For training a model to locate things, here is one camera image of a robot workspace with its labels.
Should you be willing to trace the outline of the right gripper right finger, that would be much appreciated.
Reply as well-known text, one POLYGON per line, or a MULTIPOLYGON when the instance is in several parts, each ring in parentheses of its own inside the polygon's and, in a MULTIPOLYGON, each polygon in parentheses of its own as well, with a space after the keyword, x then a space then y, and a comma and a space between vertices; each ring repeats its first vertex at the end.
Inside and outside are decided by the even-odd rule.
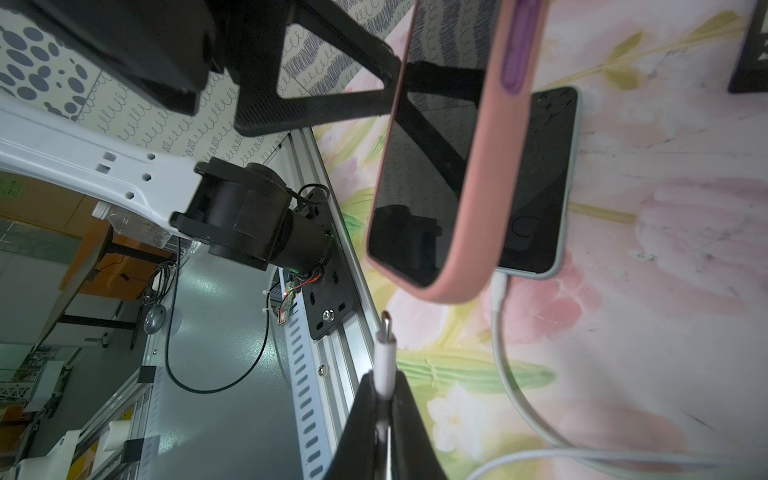
POLYGON ((393 479, 447 479, 430 443, 406 376, 400 371, 395 376, 390 428, 389 471, 393 479))

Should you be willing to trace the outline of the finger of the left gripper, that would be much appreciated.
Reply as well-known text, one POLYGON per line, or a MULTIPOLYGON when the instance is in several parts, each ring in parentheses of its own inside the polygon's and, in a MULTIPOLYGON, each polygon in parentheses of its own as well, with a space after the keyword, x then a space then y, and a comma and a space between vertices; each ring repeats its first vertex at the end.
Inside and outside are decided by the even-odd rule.
POLYGON ((232 14, 232 80, 239 86, 234 129, 244 137, 388 113, 401 61, 332 1, 241 1, 232 14), (283 98, 277 86, 288 26, 298 24, 357 61, 380 90, 283 98))

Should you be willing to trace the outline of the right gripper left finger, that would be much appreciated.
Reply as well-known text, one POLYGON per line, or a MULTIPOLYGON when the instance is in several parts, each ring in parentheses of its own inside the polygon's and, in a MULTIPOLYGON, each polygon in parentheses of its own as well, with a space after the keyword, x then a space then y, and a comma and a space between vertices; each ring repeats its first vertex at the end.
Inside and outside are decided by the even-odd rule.
POLYGON ((325 480, 371 480, 376 473, 378 394, 372 373, 360 380, 325 480))

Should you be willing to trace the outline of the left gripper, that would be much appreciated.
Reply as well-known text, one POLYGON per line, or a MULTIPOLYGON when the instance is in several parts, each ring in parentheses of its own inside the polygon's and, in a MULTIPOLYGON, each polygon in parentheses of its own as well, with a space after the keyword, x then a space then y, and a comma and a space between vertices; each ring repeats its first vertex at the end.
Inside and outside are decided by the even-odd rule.
POLYGON ((246 108, 278 109, 276 67, 257 72, 255 1, 4 1, 68 47, 174 113, 194 116, 211 73, 228 73, 246 108))

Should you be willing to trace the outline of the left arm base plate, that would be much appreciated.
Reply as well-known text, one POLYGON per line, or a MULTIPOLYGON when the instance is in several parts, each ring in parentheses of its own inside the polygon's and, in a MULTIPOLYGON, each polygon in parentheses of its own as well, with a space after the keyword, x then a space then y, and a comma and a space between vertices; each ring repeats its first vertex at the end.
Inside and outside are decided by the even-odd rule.
POLYGON ((361 303, 342 248, 341 232, 334 221, 336 207, 333 198, 319 186, 302 188, 301 196, 307 199, 307 203, 300 213, 321 225, 333 240, 330 258, 312 276, 312 281, 300 289, 310 336, 313 340, 320 340, 358 313, 361 303))

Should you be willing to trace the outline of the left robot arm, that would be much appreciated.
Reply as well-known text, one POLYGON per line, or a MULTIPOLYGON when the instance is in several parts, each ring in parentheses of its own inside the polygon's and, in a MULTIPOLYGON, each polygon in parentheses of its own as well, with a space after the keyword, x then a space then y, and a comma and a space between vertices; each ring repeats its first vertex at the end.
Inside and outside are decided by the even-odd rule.
MULTIPOLYGON (((193 116, 211 73, 239 88, 237 133, 258 137, 387 113, 401 63, 331 1, 8 1, 149 102, 193 116), (284 98, 277 90, 287 28, 298 24, 382 81, 379 90, 284 98)), ((232 259, 278 264, 291 219, 268 207, 253 168, 194 163, 142 149, 43 112, 1 101, 1 167, 123 207, 232 259)))

